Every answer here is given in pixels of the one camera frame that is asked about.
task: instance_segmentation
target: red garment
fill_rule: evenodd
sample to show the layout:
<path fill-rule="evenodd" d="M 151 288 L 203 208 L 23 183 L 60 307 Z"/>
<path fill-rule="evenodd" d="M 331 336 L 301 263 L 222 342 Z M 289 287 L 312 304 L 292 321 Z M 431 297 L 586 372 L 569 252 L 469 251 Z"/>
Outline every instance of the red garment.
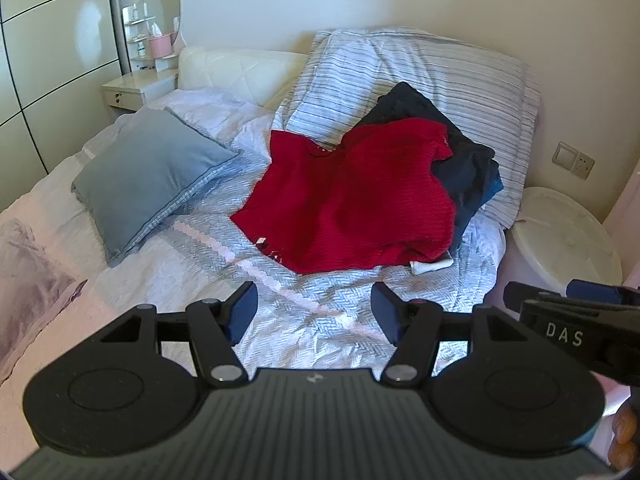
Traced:
<path fill-rule="evenodd" d="M 360 126 L 332 152 L 274 131 L 270 147 L 271 165 L 231 219 L 285 267 L 372 269 L 432 262 L 449 248 L 456 208 L 431 173 L 452 155 L 442 124 Z"/>

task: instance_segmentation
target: finger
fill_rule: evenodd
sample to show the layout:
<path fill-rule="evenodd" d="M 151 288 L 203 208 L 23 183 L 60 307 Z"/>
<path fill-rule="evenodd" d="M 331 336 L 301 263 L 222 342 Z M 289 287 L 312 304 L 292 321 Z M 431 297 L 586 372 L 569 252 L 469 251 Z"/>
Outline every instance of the finger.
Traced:
<path fill-rule="evenodd" d="M 619 444 L 614 440 L 609 448 L 609 461 L 618 471 L 633 466 L 638 461 L 638 446 L 633 442 Z"/>
<path fill-rule="evenodd" d="M 631 403 L 625 402 L 613 418 L 613 434 L 620 444 L 629 442 L 638 430 L 638 418 L 631 409 Z"/>

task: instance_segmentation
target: pink curtain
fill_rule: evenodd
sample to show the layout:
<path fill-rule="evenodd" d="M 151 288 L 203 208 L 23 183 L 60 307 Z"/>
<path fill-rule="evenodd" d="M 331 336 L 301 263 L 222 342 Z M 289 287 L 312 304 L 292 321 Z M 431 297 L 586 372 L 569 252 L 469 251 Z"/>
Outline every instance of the pink curtain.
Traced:
<path fill-rule="evenodd" d="M 640 286 L 640 161 L 604 227 L 620 252 L 625 285 Z"/>

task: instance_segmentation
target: striped fabric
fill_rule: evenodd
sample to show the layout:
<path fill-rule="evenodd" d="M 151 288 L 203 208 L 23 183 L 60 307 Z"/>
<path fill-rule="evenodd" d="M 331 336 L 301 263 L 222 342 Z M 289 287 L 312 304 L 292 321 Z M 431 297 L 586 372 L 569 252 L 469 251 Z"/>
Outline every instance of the striped fabric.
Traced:
<path fill-rule="evenodd" d="M 517 59 L 413 28 L 323 31 L 273 128 L 335 146 L 401 81 L 431 99 L 470 139 L 495 150 L 504 190 L 484 211 L 511 227 L 540 105 L 538 85 Z"/>

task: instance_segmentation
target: drawer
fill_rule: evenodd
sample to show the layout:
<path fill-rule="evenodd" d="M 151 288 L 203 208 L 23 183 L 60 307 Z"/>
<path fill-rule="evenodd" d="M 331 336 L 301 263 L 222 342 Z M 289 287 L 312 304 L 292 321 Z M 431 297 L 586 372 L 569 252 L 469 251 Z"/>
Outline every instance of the drawer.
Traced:
<path fill-rule="evenodd" d="M 124 108 L 125 110 L 140 110 L 145 104 L 142 94 L 133 94 L 131 92 L 116 92 L 113 90 L 104 90 L 104 100 L 109 106 L 115 108 Z"/>

